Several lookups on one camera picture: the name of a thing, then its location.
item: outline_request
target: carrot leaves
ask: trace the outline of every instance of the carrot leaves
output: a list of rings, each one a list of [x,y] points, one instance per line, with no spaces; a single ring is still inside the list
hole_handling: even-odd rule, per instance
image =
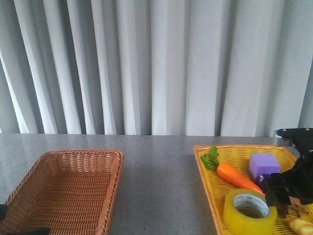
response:
[[[219,165],[219,153],[217,152],[217,147],[212,146],[209,154],[204,154],[201,156],[201,160],[206,169],[216,170]]]

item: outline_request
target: purple sponge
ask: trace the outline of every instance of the purple sponge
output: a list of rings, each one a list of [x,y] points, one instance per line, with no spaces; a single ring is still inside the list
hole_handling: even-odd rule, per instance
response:
[[[274,155],[270,153],[252,153],[249,164],[249,171],[255,182],[263,174],[279,173],[280,164]]]

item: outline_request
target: toy carrot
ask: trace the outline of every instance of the toy carrot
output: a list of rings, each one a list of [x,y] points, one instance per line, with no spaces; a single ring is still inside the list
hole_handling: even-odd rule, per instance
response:
[[[220,163],[218,157],[217,147],[213,146],[210,153],[204,154],[201,157],[201,160],[206,169],[216,170],[217,174],[229,183],[232,183],[239,188],[252,189],[264,194],[255,183],[242,175],[240,171],[234,168],[231,164]]]

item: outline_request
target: tape roll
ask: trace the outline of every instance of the tape roll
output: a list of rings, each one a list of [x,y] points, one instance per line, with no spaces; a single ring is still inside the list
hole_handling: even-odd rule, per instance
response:
[[[268,207],[265,196],[249,189],[229,192],[224,204],[224,223],[234,235],[271,235],[276,207]]]

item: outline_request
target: wicker basket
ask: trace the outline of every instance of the wicker basket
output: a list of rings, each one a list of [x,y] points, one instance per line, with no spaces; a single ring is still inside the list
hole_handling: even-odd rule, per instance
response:
[[[211,147],[212,146],[196,145],[194,147],[194,152],[217,233],[218,235],[231,235],[232,233],[227,229],[223,220],[224,201],[226,194],[236,187],[219,177],[215,171],[205,169],[200,156],[208,153]],[[273,154],[281,165],[281,172],[292,168],[296,161],[294,155],[292,155],[285,147],[274,145],[234,144],[217,145],[217,148],[218,153],[220,154],[220,162],[230,163],[248,178],[251,178],[249,175],[249,160],[252,153]],[[306,207],[312,214],[313,205],[309,204]],[[293,235],[293,231],[288,227],[288,220],[292,217],[296,217],[296,212],[293,210],[290,211],[287,218],[283,218],[279,213],[276,219],[273,235]],[[302,217],[309,221],[307,215],[302,215]]]
[[[123,160],[118,150],[43,154],[6,200],[0,234],[39,227],[50,235],[107,234]]]

